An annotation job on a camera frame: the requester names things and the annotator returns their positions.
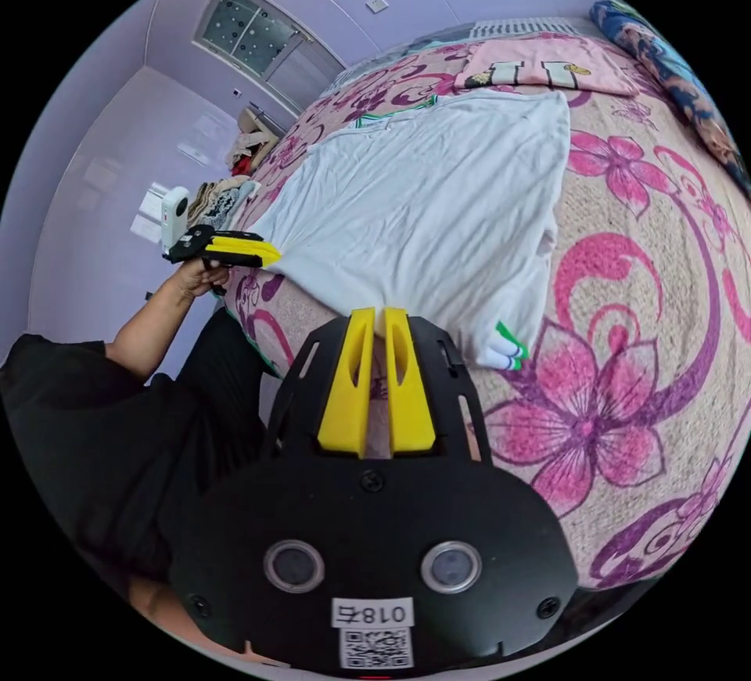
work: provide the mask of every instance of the hand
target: hand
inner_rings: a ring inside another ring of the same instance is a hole
[[[212,261],[208,272],[203,260],[193,258],[181,264],[170,279],[183,297],[193,299],[205,295],[214,285],[225,284],[229,279],[229,269]]]

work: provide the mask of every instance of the person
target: person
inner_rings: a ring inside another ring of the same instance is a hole
[[[111,343],[24,334],[0,369],[0,394],[42,500],[105,582],[173,635],[269,662],[250,645],[238,654],[207,639],[167,584],[191,497],[252,463],[265,432],[266,365],[226,308],[175,380],[156,373],[194,300],[227,279],[225,267],[187,261]]]

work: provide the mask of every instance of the bed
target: bed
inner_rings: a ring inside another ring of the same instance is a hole
[[[482,33],[423,38],[342,74],[257,169],[262,190],[232,228],[274,203],[311,144],[363,114],[451,95]],[[543,493],[592,589],[674,563],[751,432],[751,207],[649,72],[601,43],[639,94],[566,90],[571,149],[543,326],[520,372],[473,370],[495,463]],[[263,271],[233,270],[225,299],[280,376],[335,315]],[[379,340],[375,353],[368,454],[383,457]]]

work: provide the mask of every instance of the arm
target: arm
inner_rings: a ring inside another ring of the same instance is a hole
[[[106,345],[107,357],[147,381],[164,360],[196,297],[228,276],[221,267],[207,272],[200,259],[184,263]]]
[[[157,584],[140,577],[131,578],[130,586],[131,605],[144,618],[148,618],[154,625],[165,632],[178,637],[192,645],[202,647],[215,654],[224,655],[228,658],[237,658],[249,663],[271,663],[273,665],[285,665],[277,661],[256,655],[246,642],[244,653],[233,652],[216,642],[212,642],[204,636],[200,629],[181,605],[178,596],[167,585]]]

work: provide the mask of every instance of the window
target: window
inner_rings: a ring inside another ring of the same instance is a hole
[[[211,0],[195,42],[261,82],[297,112],[314,102],[343,69],[320,42],[265,0]],[[305,72],[304,87],[300,70]]]

